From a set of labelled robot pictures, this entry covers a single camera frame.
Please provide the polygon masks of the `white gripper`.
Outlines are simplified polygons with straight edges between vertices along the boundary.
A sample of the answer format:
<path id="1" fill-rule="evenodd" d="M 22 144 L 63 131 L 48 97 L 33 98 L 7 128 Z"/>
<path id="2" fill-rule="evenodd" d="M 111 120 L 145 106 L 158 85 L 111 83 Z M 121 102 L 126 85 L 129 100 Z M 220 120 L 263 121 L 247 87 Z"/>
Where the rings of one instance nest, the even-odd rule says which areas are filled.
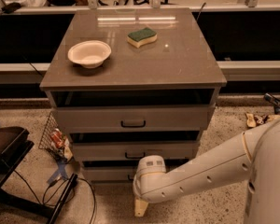
<path id="1" fill-rule="evenodd" d="M 151 155 L 142 158 L 138 162 L 135 179 L 139 179 L 143 175 L 165 173 L 166 167 L 162 156 Z M 134 215 L 136 217 L 143 217 L 148 207 L 148 202 L 140 197 L 134 197 Z"/>

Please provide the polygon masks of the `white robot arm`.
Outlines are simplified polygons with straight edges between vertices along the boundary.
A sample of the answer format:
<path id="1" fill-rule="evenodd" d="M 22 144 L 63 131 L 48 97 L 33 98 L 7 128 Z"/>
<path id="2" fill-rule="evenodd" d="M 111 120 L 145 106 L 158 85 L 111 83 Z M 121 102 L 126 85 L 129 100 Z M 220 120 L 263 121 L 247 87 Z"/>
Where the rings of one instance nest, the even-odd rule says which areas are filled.
<path id="1" fill-rule="evenodd" d="M 244 224 L 280 224 L 280 119 L 242 132 L 168 172 L 147 156 L 133 180 L 134 214 L 151 203 L 247 182 Z"/>

